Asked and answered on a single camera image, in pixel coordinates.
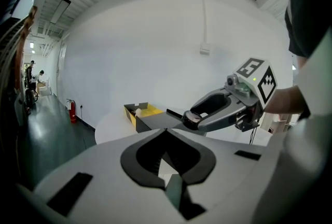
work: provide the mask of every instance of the forearm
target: forearm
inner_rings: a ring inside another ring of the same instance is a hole
[[[271,114],[300,114],[306,106],[305,99],[297,86],[277,89],[265,111]]]

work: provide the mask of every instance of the door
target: door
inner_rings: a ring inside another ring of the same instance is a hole
[[[67,44],[64,41],[61,41],[61,46],[59,50],[58,66],[57,66],[57,93],[59,101],[65,105],[64,98],[64,85],[63,85],[63,66],[64,66],[64,57],[66,55]]]

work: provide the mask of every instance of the person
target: person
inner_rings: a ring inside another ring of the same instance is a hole
[[[285,22],[289,50],[296,55],[301,69],[331,24],[331,0],[289,0]],[[302,118],[310,115],[297,86],[277,89],[265,111],[272,114],[302,113]]]
[[[44,74],[44,70],[41,70],[39,74],[35,74],[32,76],[30,88],[36,90],[36,83],[44,84],[44,82],[40,81],[40,77]]]
[[[32,60],[30,62],[30,65],[27,67],[27,69],[25,70],[25,78],[26,78],[26,85],[27,88],[31,88],[31,82],[32,82],[32,68],[35,64],[35,61]]]

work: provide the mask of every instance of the gray robotic arm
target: gray robotic arm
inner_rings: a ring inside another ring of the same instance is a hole
[[[277,82],[267,60],[249,58],[227,77],[223,88],[208,93],[183,115],[183,124],[211,132],[235,125],[242,132],[258,126]]]

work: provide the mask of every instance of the short sleeve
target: short sleeve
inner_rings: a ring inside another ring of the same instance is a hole
[[[288,35],[289,35],[289,51],[297,56],[305,57],[305,55],[301,51],[300,47],[296,43],[296,40],[294,39],[293,26],[291,24],[291,21],[289,20],[287,10],[286,10],[286,14],[285,14],[285,22],[286,22],[286,27],[288,30]]]

